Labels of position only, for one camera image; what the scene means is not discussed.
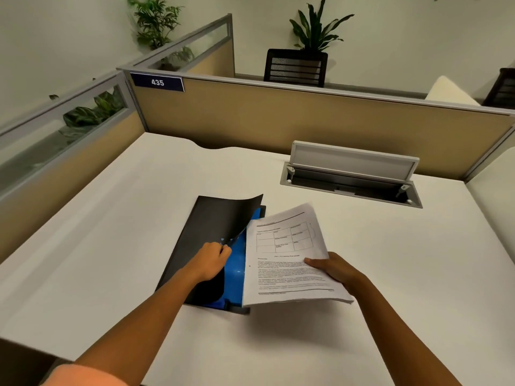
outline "pink sleeve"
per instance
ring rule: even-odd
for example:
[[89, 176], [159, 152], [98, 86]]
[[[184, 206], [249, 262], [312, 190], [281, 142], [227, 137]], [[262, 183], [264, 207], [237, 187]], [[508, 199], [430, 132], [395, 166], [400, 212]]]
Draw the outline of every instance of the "pink sleeve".
[[127, 386], [117, 377], [77, 364], [62, 364], [55, 368], [43, 386]]

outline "white paper sheet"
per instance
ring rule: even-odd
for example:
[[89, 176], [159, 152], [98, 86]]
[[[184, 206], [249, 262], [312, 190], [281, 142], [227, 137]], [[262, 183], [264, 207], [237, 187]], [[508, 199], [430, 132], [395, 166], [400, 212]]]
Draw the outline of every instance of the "white paper sheet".
[[250, 221], [243, 306], [304, 299], [354, 299], [344, 286], [304, 263], [329, 258], [315, 210], [309, 203]]

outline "hand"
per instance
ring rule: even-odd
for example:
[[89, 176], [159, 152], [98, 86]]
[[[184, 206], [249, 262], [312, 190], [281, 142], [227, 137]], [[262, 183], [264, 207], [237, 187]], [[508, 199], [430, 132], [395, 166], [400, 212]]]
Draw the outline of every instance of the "hand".
[[218, 242], [206, 242], [197, 254], [184, 266], [196, 283], [211, 280], [220, 272], [229, 258], [232, 250], [227, 245]]
[[363, 280], [365, 276], [338, 254], [334, 252], [328, 252], [328, 254], [328, 259], [305, 258], [304, 262], [308, 266], [313, 266], [326, 272], [330, 277], [342, 283], [351, 295], [354, 295], [353, 292], [356, 290], [356, 284]]

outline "forearm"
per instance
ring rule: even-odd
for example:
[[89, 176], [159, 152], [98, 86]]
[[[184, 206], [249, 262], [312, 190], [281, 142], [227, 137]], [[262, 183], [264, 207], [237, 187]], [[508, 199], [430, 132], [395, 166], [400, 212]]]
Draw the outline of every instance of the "forearm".
[[369, 279], [363, 275], [354, 284], [352, 291], [396, 386], [460, 385]]
[[113, 326], [76, 364], [139, 386], [196, 281], [183, 270]]

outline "white desk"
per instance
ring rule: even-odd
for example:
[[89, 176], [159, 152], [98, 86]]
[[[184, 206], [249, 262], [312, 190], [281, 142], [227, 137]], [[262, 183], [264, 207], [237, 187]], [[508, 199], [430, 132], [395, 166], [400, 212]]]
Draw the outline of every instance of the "white desk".
[[[279, 184], [288, 156], [144, 134], [0, 266], [0, 336], [74, 360], [151, 295], [197, 195], [267, 214], [312, 201], [464, 385], [513, 385], [515, 266], [465, 185], [414, 176], [423, 209]], [[183, 306], [145, 385], [392, 385], [358, 305]]]

